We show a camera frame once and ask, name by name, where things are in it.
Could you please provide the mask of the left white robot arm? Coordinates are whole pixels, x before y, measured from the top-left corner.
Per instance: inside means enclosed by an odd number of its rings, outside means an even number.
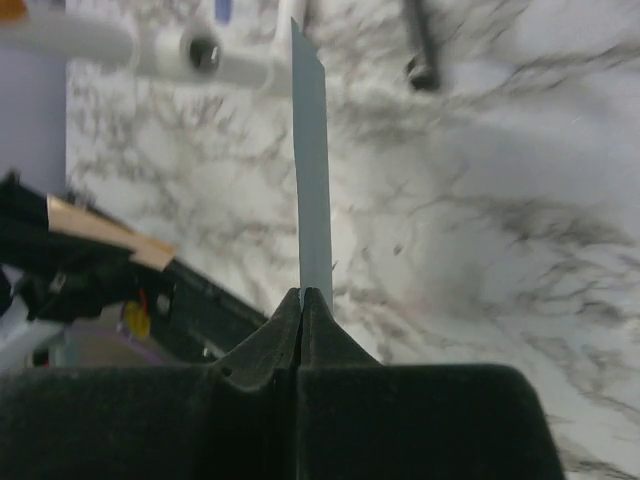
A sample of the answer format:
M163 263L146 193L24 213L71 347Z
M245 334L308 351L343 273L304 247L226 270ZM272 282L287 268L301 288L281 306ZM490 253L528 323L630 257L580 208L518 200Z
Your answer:
M62 366L75 321L120 305L113 337L138 346L171 307L172 246L42 195L10 171L1 180L1 369Z

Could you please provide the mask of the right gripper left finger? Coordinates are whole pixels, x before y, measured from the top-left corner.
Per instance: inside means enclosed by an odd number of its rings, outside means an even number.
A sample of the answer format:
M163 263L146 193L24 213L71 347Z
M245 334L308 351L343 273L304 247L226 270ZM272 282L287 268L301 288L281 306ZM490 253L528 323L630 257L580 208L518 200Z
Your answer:
M5 479L293 479L300 293L211 364L1 380Z

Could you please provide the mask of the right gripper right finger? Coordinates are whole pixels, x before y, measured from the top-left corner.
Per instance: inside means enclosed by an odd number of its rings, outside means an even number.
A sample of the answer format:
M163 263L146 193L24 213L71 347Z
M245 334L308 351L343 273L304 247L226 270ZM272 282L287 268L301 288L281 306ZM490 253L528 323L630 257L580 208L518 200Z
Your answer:
M301 479L560 479L538 395L499 364L383 366L305 292L297 371Z

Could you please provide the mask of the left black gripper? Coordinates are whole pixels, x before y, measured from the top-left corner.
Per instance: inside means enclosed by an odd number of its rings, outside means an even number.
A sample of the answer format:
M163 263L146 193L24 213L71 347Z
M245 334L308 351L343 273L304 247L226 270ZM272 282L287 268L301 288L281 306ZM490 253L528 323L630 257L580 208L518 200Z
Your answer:
M30 320L95 317L106 306L133 302L144 312L170 291L158 271L129 259L128 249L49 230L46 197L21 184L15 171L1 180L1 264L20 270L16 286L1 280L1 308L14 298Z

